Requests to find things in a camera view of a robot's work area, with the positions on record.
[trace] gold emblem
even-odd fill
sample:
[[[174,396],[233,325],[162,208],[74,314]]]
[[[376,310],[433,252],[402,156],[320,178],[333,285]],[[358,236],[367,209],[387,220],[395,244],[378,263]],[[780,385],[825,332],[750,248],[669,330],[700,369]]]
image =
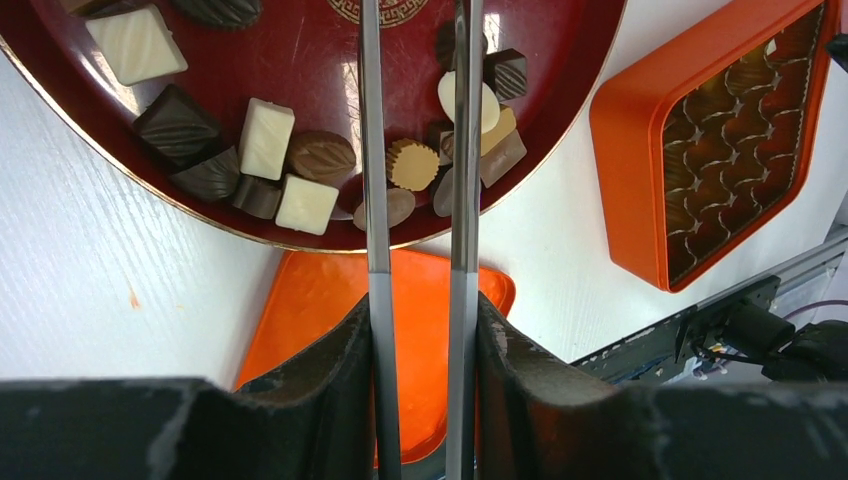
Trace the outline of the gold emblem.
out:
[[[327,0],[333,10],[353,23],[359,23],[361,0]],[[414,17],[427,0],[380,0],[380,26],[395,27]]]

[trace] orange container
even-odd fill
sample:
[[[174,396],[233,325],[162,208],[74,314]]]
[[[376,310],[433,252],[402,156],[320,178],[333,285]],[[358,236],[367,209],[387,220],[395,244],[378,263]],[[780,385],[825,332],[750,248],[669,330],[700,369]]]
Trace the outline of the orange container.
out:
[[[515,284],[480,269],[480,290],[507,315]],[[392,291],[400,403],[401,460],[417,462],[445,438],[450,261],[392,251]],[[344,319],[368,292],[365,255],[288,252],[268,295],[237,387],[308,347]]]
[[[608,80],[590,119],[618,265],[680,291],[795,199],[838,0],[735,0]]]

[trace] metal rod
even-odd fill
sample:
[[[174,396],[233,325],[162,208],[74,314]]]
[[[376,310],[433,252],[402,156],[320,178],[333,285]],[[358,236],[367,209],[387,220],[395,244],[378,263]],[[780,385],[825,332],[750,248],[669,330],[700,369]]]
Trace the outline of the metal rod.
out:
[[[377,457],[381,480],[400,480],[400,426],[395,363],[392,267],[386,206],[386,145],[378,0],[360,10],[359,103],[365,177],[365,233],[368,249],[368,303],[374,340]]]
[[[456,0],[456,123],[448,360],[447,480],[474,476],[474,347],[480,217],[483,0]]]

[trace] square white chocolate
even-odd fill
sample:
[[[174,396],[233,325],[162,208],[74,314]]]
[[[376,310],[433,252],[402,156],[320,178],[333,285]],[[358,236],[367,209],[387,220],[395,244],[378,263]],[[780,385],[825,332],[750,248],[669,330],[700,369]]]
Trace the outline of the square white chocolate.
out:
[[[294,112],[290,108],[251,98],[241,132],[241,173],[279,180],[289,148]]]
[[[324,235],[339,196],[337,188],[286,175],[283,201],[275,223],[313,235]]]
[[[122,85],[188,69],[155,5],[89,20],[85,26]]]

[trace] tabletop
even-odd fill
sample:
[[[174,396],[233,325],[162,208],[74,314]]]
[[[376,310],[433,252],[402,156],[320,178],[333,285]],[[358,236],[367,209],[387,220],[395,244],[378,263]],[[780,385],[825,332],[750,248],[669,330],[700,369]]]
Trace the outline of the tabletop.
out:
[[[630,0],[601,80],[727,3]],[[848,189],[848,75],[831,68],[809,178],[679,294],[609,259],[587,108],[480,222],[509,320],[565,361],[821,243]],[[122,176],[0,59],[0,378],[202,376],[231,387],[282,251],[217,230]],[[450,236],[416,247],[447,255]]]

